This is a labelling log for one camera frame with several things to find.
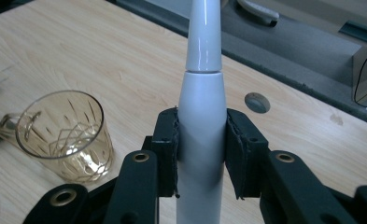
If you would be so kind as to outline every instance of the electric toothbrush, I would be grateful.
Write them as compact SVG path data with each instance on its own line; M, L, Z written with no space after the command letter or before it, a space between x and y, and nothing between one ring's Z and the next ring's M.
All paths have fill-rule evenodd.
M227 120L220 39L220 1L193 0L177 111L177 224L220 219Z

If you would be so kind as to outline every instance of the black cable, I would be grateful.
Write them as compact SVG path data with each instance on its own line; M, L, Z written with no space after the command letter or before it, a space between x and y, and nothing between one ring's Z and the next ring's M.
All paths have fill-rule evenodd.
M360 106L363 106L363 107L367 107L367 105L362 105L362 104L360 104L360 103L356 100L356 95L357 95L358 87L359 87L359 84L360 84L361 73L362 73L363 68L364 68L364 65L366 65L366 63L367 63L367 58L366 58L366 60L364 60L363 64L361 65L360 72L359 72L359 77L358 77L358 83L357 83L357 86L356 86L355 91L354 91L354 102L355 102L357 105L360 105Z

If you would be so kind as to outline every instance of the round hole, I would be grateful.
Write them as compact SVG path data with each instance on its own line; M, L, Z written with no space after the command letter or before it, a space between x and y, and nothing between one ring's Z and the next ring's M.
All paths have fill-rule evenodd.
M142 162L148 160L148 154L146 153L138 153L134 155L134 161Z
M327 223L327 224L340 224L340 221L336 217L330 214L320 215L320 220L322 220L323 223Z
M75 200L77 195L78 194L73 189L61 189L52 195L49 202L52 206L64 206Z
M285 153L277 154L276 158L283 162L294 162L294 158L292 158L291 155Z
M120 222L122 224L134 224L137 221L138 214L136 212L127 212L122 215Z
M245 104L247 108L260 114L267 113L271 108L267 98L256 92L250 92L245 96Z

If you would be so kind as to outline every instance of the wood grain surface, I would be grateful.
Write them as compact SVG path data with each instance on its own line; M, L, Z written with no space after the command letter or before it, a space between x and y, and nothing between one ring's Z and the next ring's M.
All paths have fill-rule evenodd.
M152 135L158 114L178 104L186 47L186 38L102 0L36 0L10 10L0 15L0 119L53 91L93 95L116 153L111 174L87 186L95 189ZM222 60L227 106L246 113L271 150L297 154L325 185L348 195L367 185L367 123ZM251 112L244 102L249 92L264 95L270 111ZM0 223L22 223L41 196L63 183L0 141ZM160 223L175 223L175 203L161 199ZM259 200L237 201L227 171L221 223L263 223Z

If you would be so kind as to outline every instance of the glass mug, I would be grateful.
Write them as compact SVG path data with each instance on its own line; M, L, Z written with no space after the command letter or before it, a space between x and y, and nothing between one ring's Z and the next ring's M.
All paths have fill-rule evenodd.
M71 183L99 179L114 159L104 111L82 91L57 91L5 115L0 137Z

